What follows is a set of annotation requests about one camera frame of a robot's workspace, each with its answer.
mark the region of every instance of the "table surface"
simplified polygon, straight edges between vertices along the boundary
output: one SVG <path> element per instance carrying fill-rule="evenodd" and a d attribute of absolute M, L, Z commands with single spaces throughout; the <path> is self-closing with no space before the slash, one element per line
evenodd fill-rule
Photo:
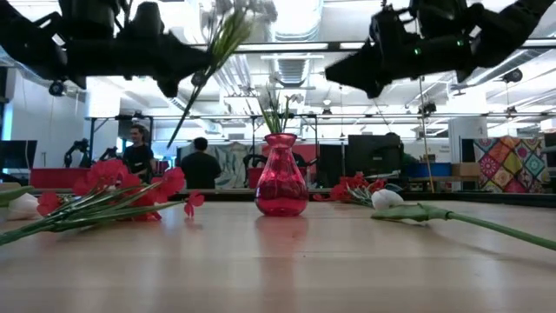
<path fill-rule="evenodd" d="M 556 210 L 436 204 L 556 238 Z M 173 208 L 161 223 L 32 236 L 0 247 L 0 312 L 554 312 L 554 252 L 456 221 L 369 216 L 205 203 L 195 221 Z"/>

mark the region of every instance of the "dark shirt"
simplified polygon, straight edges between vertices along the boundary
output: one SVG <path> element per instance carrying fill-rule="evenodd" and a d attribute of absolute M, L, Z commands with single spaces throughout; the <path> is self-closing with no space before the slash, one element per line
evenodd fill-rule
<path fill-rule="evenodd" d="M 222 172 L 216 158 L 204 152 L 194 152 L 184 157 L 180 167 L 189 190 L 214 189 L 215 179 Z"/>
<path fill-rule="evenodd" d="M 128 166 L 131 174 L 150 168 L 150 160 L 154 158 L 153 150 L 146 144 L 129 146 L 123 152 L 123 162 Z"/>

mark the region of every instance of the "man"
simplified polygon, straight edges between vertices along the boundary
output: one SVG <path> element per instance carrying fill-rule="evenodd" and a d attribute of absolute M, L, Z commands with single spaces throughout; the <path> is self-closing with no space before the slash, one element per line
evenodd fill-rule
<path fill-rule="evenodd" d="M 128 166 L 131 174 L 139 176 L 145 183 L 150 180 L 150 174 L 156 169 L 153 150 L 145 143 L 147 130 L 141 125 L 131 126 L 130 135 L 133 145 L 126 147 L 123 152 L 123 162 Z"/>
<path fill-rule="evenodd" d="M 208 146 L 207 139 L 196 138 L 193 141 L 195 152 L 184 157 L 180 162 L 189 190 L 209 190 L 216 187 L 215 179 L 222 170 L 216 158 L 205 153 Z"/>

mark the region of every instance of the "colorful quilt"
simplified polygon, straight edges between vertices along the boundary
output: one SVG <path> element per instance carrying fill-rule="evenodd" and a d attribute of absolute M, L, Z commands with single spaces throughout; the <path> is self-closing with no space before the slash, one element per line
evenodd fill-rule
<path fill-rule="evenodd" d="M 550 179 L 542 139 L 500 137 L 474 141 L 480 189 L 505 193 L 542 193 Z"/>

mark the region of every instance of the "red vase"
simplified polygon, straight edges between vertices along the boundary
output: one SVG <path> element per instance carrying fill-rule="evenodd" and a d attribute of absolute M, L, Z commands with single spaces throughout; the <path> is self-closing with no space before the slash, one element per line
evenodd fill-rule
<path fill-rule="evenodd" d="M 271 134 L 264 139 L 271 150 L 255 189 L 255 204 L 266 216 L 298 216 L 307 207 L 309 193 L 292 154 L 297 136 Z"/>

